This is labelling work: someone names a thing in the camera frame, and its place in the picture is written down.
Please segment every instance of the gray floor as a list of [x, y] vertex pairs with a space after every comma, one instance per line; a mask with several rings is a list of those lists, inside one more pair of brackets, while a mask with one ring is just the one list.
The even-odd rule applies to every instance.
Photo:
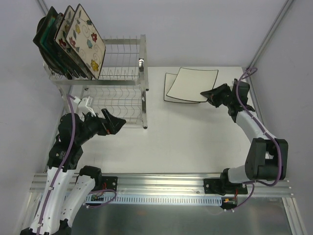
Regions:
[[72, 234], [291, 235], [281, 199], [252, 198], [234, 213], [220, 211], [218, 207], [165, 205], [81, 208]]

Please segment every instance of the dish rack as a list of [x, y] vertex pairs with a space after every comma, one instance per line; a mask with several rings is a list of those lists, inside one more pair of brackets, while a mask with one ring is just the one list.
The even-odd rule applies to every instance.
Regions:
[[106, 53], [98, 80], [86, 80], [56, 74], [44, 62], [49, 79], [60, 91], [64, 108], [70, 112], [65, 86], [82, 86], [81, 97], [90, 95], [93, 99], [92, 108], [102, 117], [101, 109], [128, 124], [142, 124], [148, 128], [146, 91], [149, 90], [146, 36], [140, 39], [103, 39]]

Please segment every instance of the plate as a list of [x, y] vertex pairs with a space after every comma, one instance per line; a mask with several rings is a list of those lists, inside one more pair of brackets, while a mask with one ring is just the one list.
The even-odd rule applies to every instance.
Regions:
[[217, 79], [218, 70], [192, 70], [180, 68], [166, 96], [193, 102], [206, 102], [200, 93], [211, 90]]
[[67, 69], [63, 65], [61, 65], [61, 63], [58, 62], [56, 53], [54, 53], [53, 51], [50, 51], [46, 44], [46, 39], [47, 39], [49, 30], [51, 26], [53, 25], [57, 16], [58, 16], [58, 13], [53, 7], [51, 7], [48, 11], [47, 16], [42, 18], [39, 21], [38, 26], [37, 26], [37, 33], [33, 39], [33, 42], [39, 48], [39, 51], [43, 59], [48, 64], [48, 66], [56, 73], [65, 75], [68, 73]]
[[65, 40], [66, 31], [69, 29], [74, 13], [74, 9], [71, 6], [68, 6], [61, 21], [61, 25], [58, 27], [57, 32], [54, 35], [54, 43], [57, 45], [57, 49], [60, 53], [62, 52], [66, 54], [65, 57], [67, 58], [67, 61], [71, 61], [72, 67], [79, 73], [80, 76], [92, 79], [92, 74], [88, 71], [85, 63], [79, 58], [79, 56], [73, 51]]
[[98, 79], [106, 46], [81, 4], [76, 8], [65, 39], [83, 60], [92, 76]]
[[164, 101], [172, 102], [172, 103], [184, 103], [184, 104], [199, 104], [199, 102], [192, 102], [192, 101], [184, 101], [180, 99], [174, 99], [171, 97], [166, 96], [169, 92], [171, 86], [173, 85], [177, 74], [166, 73], [165, 74], [165, 81], [164, 81]]

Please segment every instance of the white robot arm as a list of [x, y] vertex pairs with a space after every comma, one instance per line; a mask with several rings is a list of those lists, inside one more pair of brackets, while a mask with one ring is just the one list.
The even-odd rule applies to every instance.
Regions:
[[71, 233], [74, 218], [87, 195], [92, 190], [101, 189], [101, 169], [85, 166], [80, 170], [75, 187], [64, 202], [68, 184], [83, 154], [81, 146], [96, 134], [115, 135], [126, 123], [125, 120], [112, 116], [106, 109], [101, 110], [105, 118], [99, 118], [90, 107], [91, 97], [72, 99], [85, 113], [84, 121], [74, 113], [70, 103], [71, 114], [61, 117], [59, 134], [49, 152], [47, 182], [41, 203], [31, 226], [21, 231], [22, 235]]
[[[239, 80], [235, 79], [232, 90], [227, 84], [223, 84], [201, 93], [216, 108], [222, 104], [226, 106], [228, 114], [242, 128], [251, 142], [245, 164], [225, 169], [217, 181], [208, 179], [205, 182], [210, 189], [207, 189], [208, 193], [214, 192], [220, 195], [234, 193], [242, 189], [243, 184], [255, 182], [274, 186], [286, 176], [288, 143], [271, 134], [257, 118], [255, 110], [247, 105], [250, 86], [241, 80], [250, 76], [251, 71], [252, 69], [249, 69]], [[270, 184], [261, 180], [274, 182]]]

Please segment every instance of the flower pattern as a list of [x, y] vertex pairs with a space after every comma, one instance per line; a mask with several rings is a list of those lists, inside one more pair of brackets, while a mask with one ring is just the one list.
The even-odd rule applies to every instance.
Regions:
[[91, 65], [93, 71], [96, 71], [96, 72], [99, 71], [99, 65], [94, 60], [91, 60], [90, 65]]
[[97, 41], [97, 34], [92, 33], [92, 34], [91, 34], [91, 37], [92, 37], [92, 40], [93, 40], [94, 42]]
[[75, 47], [76, 42], [73, 40], [72, 37], [69, 38], [69, 43], [70, 43], [74, 48], [76, 48], [76, 47]]
[[62, 38], [59, 39], [59, 44], [60, 44], [61, 47], [63, 47], [63, 49], [65, 49], [66, 46], [67, 46], [66, 42], [64, 42]]
[[76, 31], [76, 33], [80, 33], [80, 27], [79, 27], [79, 25], [78, 24], [76, 24], [75, 25], [75, 31]]
[[88, 45], [89, 49], [92, 48], [92, 43], [91, 43], [91, 41], [89, 39], [87, 39], [87, 45]]

